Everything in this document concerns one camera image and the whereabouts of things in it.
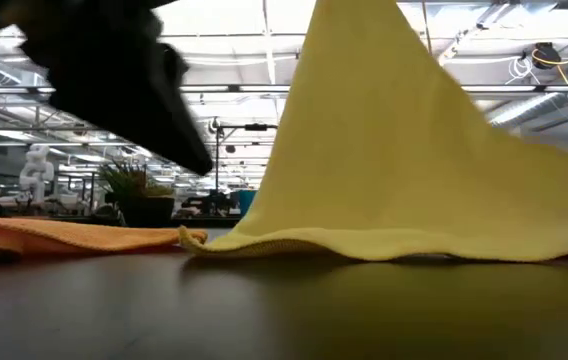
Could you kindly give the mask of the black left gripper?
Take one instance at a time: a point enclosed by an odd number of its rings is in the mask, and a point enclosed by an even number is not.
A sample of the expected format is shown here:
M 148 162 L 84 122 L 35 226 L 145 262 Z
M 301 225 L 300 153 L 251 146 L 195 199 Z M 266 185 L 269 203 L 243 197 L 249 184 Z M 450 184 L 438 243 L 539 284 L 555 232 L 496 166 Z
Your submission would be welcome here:
M 136 144 L 198 175 L 213 168 L 180 93 L 188 66 L 160 41 L 155 9 L 175 0 L 34 0 L 18 27 L 21 50 L 46 69 L 50 104 L 83 120 L 108 104 L 135 115 Z

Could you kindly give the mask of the orange microfiber towel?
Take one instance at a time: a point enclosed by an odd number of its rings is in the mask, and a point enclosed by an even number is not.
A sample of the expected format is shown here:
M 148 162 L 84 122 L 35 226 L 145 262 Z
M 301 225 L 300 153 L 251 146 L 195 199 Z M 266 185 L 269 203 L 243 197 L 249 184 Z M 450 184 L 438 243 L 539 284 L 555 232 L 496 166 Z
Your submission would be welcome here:
M 184 239 L 201 245 L 200 229 L 129 228 L 32 218 L 0 218 L 0 256 L 99 255 L 172 249 Z

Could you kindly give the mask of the yellow microfiber towel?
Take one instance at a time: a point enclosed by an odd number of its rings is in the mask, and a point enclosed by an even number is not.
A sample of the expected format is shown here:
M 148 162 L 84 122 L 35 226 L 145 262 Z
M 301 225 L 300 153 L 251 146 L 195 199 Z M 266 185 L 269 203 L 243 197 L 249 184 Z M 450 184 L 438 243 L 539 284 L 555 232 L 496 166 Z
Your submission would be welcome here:
M 487 123 L 395 0 L 316 0 L 270 159 L 212 257 L 568 255 L 568 152 Z

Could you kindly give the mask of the small potted plant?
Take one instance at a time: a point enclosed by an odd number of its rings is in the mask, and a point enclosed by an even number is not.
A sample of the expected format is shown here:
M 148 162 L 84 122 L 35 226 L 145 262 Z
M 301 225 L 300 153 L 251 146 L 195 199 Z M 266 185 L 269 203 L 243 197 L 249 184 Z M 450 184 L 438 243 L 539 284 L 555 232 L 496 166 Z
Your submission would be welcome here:
M 101 165 L 98 173 L 107 185 L 106 201 L 115 205 L 128 227 L 169 224 L 175 205 L 173 190 L 152 178 L 145 166 L 113 161 Z

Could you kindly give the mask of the teal plastic bin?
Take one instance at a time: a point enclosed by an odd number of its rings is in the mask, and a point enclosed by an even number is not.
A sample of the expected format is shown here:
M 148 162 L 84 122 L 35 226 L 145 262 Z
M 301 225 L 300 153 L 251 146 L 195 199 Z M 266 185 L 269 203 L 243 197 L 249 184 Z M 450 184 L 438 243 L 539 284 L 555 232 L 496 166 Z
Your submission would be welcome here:
M 245 216 L 248 213 L 256 194 L 257 191 L 252 189 L 240 190 L 238 192 L 238 203 L 241 216 Z

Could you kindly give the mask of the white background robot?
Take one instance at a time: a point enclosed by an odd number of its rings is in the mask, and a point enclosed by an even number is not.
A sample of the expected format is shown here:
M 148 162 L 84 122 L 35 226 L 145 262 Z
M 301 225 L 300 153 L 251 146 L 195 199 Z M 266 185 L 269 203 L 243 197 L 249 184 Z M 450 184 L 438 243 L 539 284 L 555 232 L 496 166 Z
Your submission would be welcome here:
M 54 178 L 54 165 L 47 160 L 50 148 L 33 144 L 26 152 L 26 163 L 19 174 L 22 194 L 27 194 L 32 204 L 41 204 L 45 197 L 45 184 Z

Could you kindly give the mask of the black aluminium table frame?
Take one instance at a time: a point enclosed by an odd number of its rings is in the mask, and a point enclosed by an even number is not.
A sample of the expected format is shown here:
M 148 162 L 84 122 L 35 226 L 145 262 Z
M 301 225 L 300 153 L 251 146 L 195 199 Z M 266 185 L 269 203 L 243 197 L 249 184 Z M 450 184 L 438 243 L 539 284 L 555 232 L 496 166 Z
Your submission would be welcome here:
M 202 229 L 230 229 L 236 226 L 241 220 L 240 217 L 192 217 L 192 218 L 172 218 L 169 225 L 172 227 L 185 226 L 187 228 Z

